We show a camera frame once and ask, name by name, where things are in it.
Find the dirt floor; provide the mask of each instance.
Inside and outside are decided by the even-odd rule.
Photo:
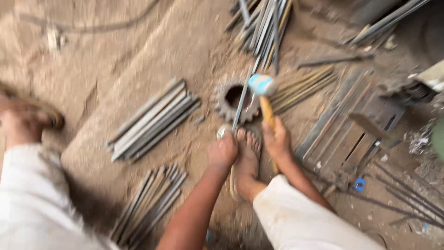
[[[349,7],[353,6],[350,0],[302,2],[308,7],[303,8],[297,20],[290,20],[282,42],[279,77],[307,72],[307,69],[296,71],[294,68],[305,58],[348,52],[348,48],[337,46],[337,42],[360,30],[341,20],[332,22],[312,14],[313,7],[322,5],[346,19],[351,11]],[[7,0],[0,3],[0,80],[55,104],[65,114],[65,128],[61,132],[46,132],[44,144],[62,152],[73,201],[97,231],[109,232],[147,169],[177,162],[189,172],[189,178],[183,187],[184,195],[153,233],[151,243],[155,244],[169,218],[205,171],[206,145],[223,123],[213,112],[210,96],[221,81],[227,77],[241,78],[254,63],[250,55],[233,46],[236,34],[223,31],[230,20],[231,5],[228,1],[211,0],[17,0],[15,3]],[[26,16],[20,18],[18,13],[79,28],[62,32],[67,42],[54,49],[48,46],[51,27],[41,21],[26,21]],[[379,79],[396,81],[432,65],[424,53],[417,53],[417,41],[409,39],[412,33],[418,32],[409,26],[409,21],[415,18],[417,16],[412,16],[397,28],[396,49],[379,49],[372,62],[337,64],[336,72],[341,74],[351,66],[365,66],[373,68]],[[133,22],[110,31],[103,27],[93,31],[84,29],[126,20]],[[202,107],[142,161],[135,165],[111,164],[111,156],[103,143],[173,76],[186,79],[188,88],[201,97]],[[329,85],[282,114],[291,131],[294,148],[316,123],[338,84]],[[421,117],[422,113],[420,108],[409,109],[397,127],[398,133],[419,130],[430,118]],[[205,121],[193,125],[192,121],[201,115],[205,115]],[[413,124],[418,118],[421,122]],[[403,159],[407,164],[402,170],[412,170],[419,164],[405,156],[406,150],[400,147],[390,158]],[[408,179],[399,169],[391,170],[397,171],[398,177]],[[372,165],[368,171],[377,172]],[[272,177],[271,162],[263,152],[260,179],[269,182]],[[364,195],[408,210],[377,183],[369,181],[367,187]],[[433,192],[421,191],[439,204]],[[401,218],[396,213],[344,194],[334,194],[329,201],[341,217],[356,227],[369,234],[382,234],[388,249],[442,249],[444,244],[444,234],[433,226],[420,235],[411,232],[406,223],[399,228],[389,226],[388,223]],[[251,206],[231,199],[227,184],[216,203],[210,230],[225,249],[271,249]]]

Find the gear hole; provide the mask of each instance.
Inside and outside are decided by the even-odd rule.
[[[242,85],[234,86],[228,90],[225,96],[225,100],[228,102],[231,108],[237,109],[239,106],[239,101],[242,95]],[[242,109],[247,108],[252,101],[252,94],[249,89],[247,89],[247,93],[245,94],[244,104],[242,105]]]

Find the wooden hammer handle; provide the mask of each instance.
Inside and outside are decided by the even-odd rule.
[[[268,123],[274,131],[274,129],[276,128],[276,124],[274,122],[273,109],[271,108],[270,100],[268,99],[268,97],[261,96],[259,97],[259,101],[261,103],[261,110],[264,121]],[[275,174],[279,173],[278,165],[275,162],[273,162],[273,170]]]

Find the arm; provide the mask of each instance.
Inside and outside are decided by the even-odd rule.
[[[335,212],[333,207],[319,193],[305,176],[301,167],[295,163],[290,151],[290,136],[280,118],[276,117],[275,131],[267,123],[262,123],[265,147],[279,169],[287,177],[291,186],[301,191],[310,200]]]
[[[170,220],[158,250],[202,250],[214,204],[238,154],[233,135],[225,133],[207,154],[208,169]]]

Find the blue clip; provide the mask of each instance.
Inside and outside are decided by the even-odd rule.
[[[365,180],[362,178],[356,178],[355,186],[353,187],[356,191],[362,192],[364,191]]]

